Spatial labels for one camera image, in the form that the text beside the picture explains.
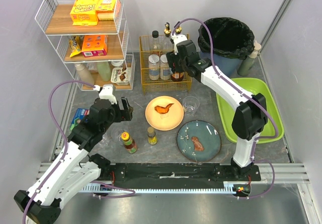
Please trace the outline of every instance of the spice jar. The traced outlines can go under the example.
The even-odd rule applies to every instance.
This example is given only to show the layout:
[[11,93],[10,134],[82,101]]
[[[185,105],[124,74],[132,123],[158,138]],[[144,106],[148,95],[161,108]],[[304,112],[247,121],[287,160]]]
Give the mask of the spice jar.
[[165,81],[170,79],[170,68],[165,54],[160,57],[160,78]]
[[157,138],[153,127],[147,128],[147,140],[151,145],[155,145],[157,143]]
[[126,148],[126,150],[130,153],[133,154],[137,151],[137,145],[134,141],[134,139],[131,138],[128,132],[124,132],[121,135],[121,138],[123,140],[123,144]]
[[153,81],[160,77],[160,57],[156,54],[149,56],[149,76]]

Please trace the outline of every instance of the black trash bag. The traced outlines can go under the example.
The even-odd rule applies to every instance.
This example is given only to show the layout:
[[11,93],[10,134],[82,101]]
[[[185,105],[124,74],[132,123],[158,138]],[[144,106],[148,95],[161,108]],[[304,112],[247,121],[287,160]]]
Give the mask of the black trash bag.
[[[214,18],[205,22],[212,36],[213,53],[230,58],[246,59],[254,50],[254,34],[243,22],[232,18]],[[206,29],[199,28],[198,45],[204,53],[210,53],[210,41]]]

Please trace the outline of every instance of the wooden shelf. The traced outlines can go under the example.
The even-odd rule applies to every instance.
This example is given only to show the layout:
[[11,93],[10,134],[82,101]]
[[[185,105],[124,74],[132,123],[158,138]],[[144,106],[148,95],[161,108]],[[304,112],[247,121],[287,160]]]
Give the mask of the wooden shelf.
[[70,17],[73,4],[60,4],[46,29],[47,35],[117,34],[114,20],[99,21],[95,26],[74,26]]
[[[123,39],[123,31],[120,32],[120,39]],[[68,46],[68,50],[65,56],[65,63],[73,63],[73,62],[87,62],[87,61],[102,61],[102,60],[123,60],[124,56],[122,53],[122,46],[119,41],[119,37],[116,35],[109,35],[107,39],[107,55],[102,56],[92,56],[92,57],[84,57],[82,53],[73,56],[70,56],[70,47]]]
[[[100,77],[100,75],[96,72],[93,72],[92,76],[95,81],[94,85],[99,85],[100,87],[102,87],[103,85],[107,85],[107,84],[113,84],[115,86],[116,90],[131,90],[132,89],[130,83],[126,86],[119,86],[117,84],[111,83],[111,81],[108,81],[108,82],[103,81],[102,78]],[[88,91],[88,90],[93,90],[93,88],[83,85],[82,90]]]

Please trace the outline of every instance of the gold wire basket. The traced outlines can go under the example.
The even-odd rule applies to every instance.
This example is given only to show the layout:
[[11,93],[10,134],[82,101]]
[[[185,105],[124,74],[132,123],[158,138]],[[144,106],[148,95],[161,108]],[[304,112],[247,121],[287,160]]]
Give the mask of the gold wire basket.
[[[163,43],[165,35],[159,35],[160,44]],[[173,82],[171,78],[169,80],[151,80],[149,76],[149,61],[150,55],[155,54],[155,50],[150,50],[152,44],[152,36],[140,36],[140,61],[141,61],[141,83],[143,93],[146,92],[158,92],[158,91],[176,91],[176,90],[190,90],[192,79],[188,74],[184,73],[184,78],[181,82]],[[166,54],[173,49],[163,49],[158,51],[158,55]]]

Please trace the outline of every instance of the trash can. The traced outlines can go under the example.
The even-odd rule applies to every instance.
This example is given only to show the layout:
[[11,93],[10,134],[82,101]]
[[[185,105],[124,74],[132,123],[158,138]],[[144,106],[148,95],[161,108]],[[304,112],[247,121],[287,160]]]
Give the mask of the trash can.
[[[233,18],[208,19],[205,25],[212,37],[215,64],[229,77],[254,50],[254,34],[246,24]],[[210,58],[209,36],[202,25],[198,45],[201,58]]]

